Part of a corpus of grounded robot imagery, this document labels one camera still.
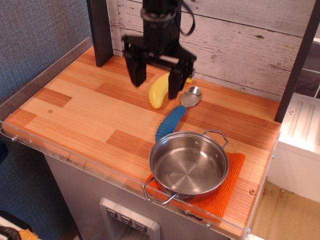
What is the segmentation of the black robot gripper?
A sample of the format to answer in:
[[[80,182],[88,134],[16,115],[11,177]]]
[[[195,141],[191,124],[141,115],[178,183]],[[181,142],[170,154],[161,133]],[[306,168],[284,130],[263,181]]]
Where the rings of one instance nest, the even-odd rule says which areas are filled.
[[[147,15],[143,17],[143,35],[124,35],[123,54],[127,70],[134,86],[139,87],[147,79],[147,65],[170,70],[168,98],[177,97],[188,77],[194,73],[195,55],[180,46],[181,16]],[[177,63],[161,60],[161,56],[178,59]]]

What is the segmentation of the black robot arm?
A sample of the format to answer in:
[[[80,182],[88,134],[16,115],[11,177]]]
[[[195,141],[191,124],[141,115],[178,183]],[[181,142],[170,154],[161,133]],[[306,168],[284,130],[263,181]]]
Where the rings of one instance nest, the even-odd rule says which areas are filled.
[[[147,65],[169,71],[168,97],[175,99],[194,73],[197,57],[180,45],[182,0],[144,0],[140,15],[143,35],[122,37],[131,82],[139,87],[147,78]]]

